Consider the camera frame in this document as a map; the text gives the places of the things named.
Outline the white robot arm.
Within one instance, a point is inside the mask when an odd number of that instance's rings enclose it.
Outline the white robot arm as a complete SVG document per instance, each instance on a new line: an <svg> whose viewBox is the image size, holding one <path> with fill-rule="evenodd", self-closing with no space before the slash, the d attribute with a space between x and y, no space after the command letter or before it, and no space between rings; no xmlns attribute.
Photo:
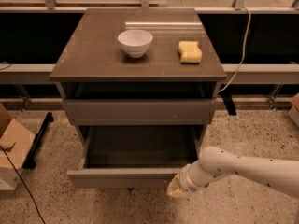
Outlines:
<svg viewBox="0 0 299 224"><path fill-rule="evenodd" d="M299 161L235 155L219 147L205 147L198 160L185 165L167 187L173 198L184 198L227 175L247 180L299 199Z"/></svg>

